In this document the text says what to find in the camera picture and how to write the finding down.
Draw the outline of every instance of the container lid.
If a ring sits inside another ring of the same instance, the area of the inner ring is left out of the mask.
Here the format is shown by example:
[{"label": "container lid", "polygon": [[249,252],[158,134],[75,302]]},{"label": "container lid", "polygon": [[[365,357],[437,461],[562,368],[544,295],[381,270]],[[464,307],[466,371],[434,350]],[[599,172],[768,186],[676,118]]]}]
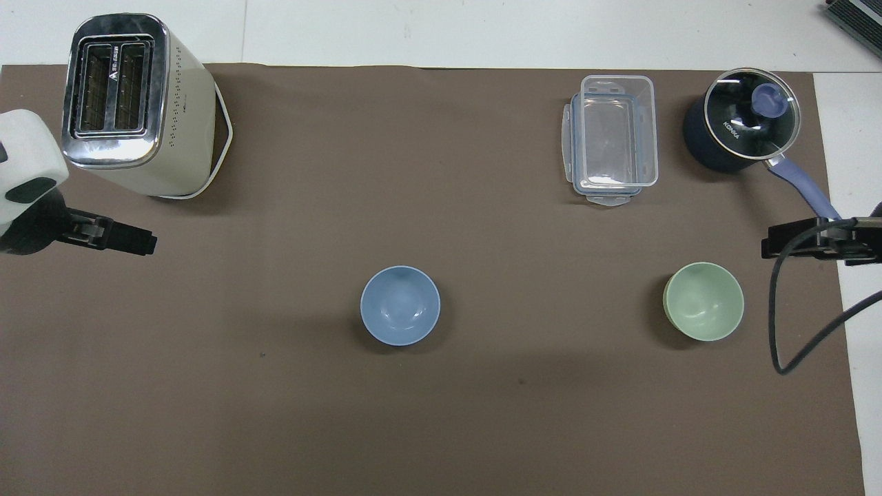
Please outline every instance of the container lid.
[{"label": "container lid", "polygon": [[636,194],[655,184],[655,97],[649,78],[588,76],[571,105],[577,192]]},{"label": "container lid", "polygon": [[783,153],[799,133],[799,104],[781,78],[760,69],[722,74],[705,95],[705,122],[732,154],[765,160]]},{"label": "container lid", "polygon": [[[577,101],[578,96],[573,96],[572,101]],[[590,188],[585,182],[573,181],[573,144],[577,141],[574,138],[576,125],[572,121],[572,104],[564,105],[564,119],[561,123],[561,152],[564,157],[564,175],[566,180],[572,183],[573,188],[579,194],[585,195],[588,201],[605,205],[607,207],[615,207],[627,203],[632,196],[637,195],[641,188],[638,186],[610,186]]]}]

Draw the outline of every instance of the plastic food container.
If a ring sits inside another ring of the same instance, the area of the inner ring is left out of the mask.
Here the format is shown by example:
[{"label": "plastic food container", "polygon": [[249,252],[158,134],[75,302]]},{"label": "plastic food container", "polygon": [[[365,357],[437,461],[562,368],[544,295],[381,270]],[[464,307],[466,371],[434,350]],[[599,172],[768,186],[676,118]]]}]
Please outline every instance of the plastic food container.
[{"label": "plastic food container", "polygon": [[564,173],[588,201],[622,205],[658,180],[653,82],[588,76],[564,106]]}]

